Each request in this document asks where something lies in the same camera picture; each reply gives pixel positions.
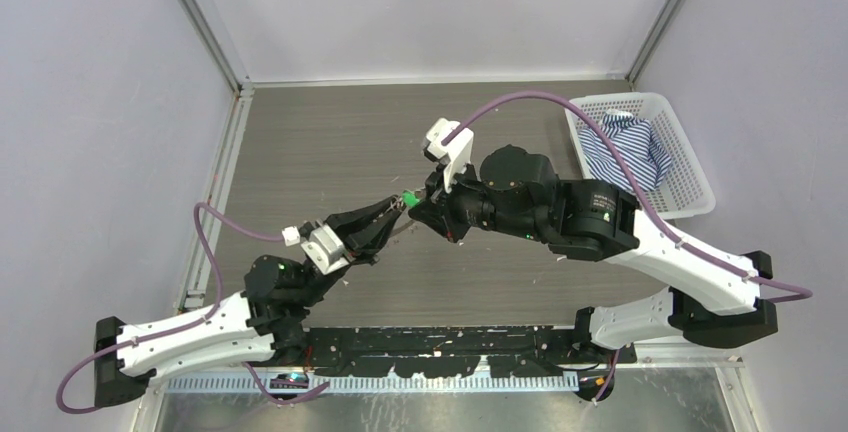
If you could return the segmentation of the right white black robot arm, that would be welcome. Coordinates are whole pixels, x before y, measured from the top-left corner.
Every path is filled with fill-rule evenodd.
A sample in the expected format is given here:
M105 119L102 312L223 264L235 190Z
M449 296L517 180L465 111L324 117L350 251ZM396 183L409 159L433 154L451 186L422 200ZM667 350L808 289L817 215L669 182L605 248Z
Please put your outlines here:
M600 180L563 180L547 157L519 147L504 146L480 168L456 175L439 165L409 214L451 242L477 228L660 281L661 291L649 297L578 310L570 344L584 362L643 340L680 336L734 349L778 330L775 304L758 284L771 274L768 254L734 256L728 268L719 267L674 244L671 227L651 221L632 194Z

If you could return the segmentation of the green key tag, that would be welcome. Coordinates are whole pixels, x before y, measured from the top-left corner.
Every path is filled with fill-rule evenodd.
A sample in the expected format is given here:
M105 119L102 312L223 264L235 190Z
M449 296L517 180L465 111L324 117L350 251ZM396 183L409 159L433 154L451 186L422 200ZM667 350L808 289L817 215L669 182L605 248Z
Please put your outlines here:
M418 191L405 190L401 194L401 199L405 208L411 209L421 203Z

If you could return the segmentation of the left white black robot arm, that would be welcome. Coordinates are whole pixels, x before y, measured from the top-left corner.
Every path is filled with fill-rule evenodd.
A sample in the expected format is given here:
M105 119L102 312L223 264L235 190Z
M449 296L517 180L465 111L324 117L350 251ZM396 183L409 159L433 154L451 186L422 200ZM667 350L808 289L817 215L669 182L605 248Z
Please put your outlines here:
M242 291L218 294L211 305L181 315L142 324L116 317L100 320L95 334L95 406L131 402L155 384L209 367L298 364L309 347L302 323L311 308L351 267L376 263L406 207L401 196L392 195L268 235L197 204L196 214L207 212L248 237L296 248L303 259L262 255L250 265Z

